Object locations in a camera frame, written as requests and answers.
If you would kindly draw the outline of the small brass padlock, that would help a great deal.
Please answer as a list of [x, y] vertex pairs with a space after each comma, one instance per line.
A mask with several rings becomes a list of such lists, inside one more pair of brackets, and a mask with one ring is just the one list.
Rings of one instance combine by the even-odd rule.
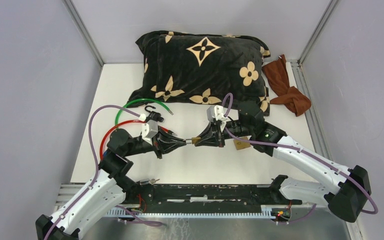
[[186, 144], [192, 144], [194, 146], [197, 146], [200, 140], [201, 140], [201, 137], [192, 137], [192, 138], [185, 139], [185, 142]]

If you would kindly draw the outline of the large brass padlock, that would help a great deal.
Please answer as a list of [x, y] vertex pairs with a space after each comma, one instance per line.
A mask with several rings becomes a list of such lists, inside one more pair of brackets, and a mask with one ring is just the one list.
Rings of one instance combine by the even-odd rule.
[[234, 146], [237, 151], [244, 150], [251, 147], [251, 144], [248, 142], [249, 138], [247, 136], [240, 137], [239, 139], [234, 139]]

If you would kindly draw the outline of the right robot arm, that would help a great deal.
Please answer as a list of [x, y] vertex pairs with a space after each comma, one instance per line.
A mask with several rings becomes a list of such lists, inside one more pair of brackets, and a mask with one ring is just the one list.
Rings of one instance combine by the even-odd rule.
[[221, 105], [207, 109], [209, 124], [194, 141], [196, 147], [224, 147], [225, 141], [242, 137], [255, 150], [282, 160], [314, 181], [282, 177], [281, 183], [269, 189], [269, 199], [275, 204], [300, 200], [327, 207], [332, 214], [349, 223], [356, 222], [361, 213], [369, 214], [364, 206], [374, 203], [368, 171], [356, 165], [349, 168], [304, 147], [285, 131], [265, 121], [263, 111], [253, 101], [238, 105], [238, 119], [231, 120], [228, 109]]

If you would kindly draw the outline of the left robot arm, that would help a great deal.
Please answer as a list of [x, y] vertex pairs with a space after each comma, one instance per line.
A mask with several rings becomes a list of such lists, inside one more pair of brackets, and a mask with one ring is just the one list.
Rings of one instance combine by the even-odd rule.
[[132, 137], [116, 129], [107, 144], [106, 155], [91, 179], [58, 211], [41, 215], [35, 222], [39, 240], [81, 240], [108, 211], [137, 198], [138, 184], [127, 176], [133, 166], [128, 156], [154, 152], [158, 158], [187, 144], [160, 127], [157, 132]]

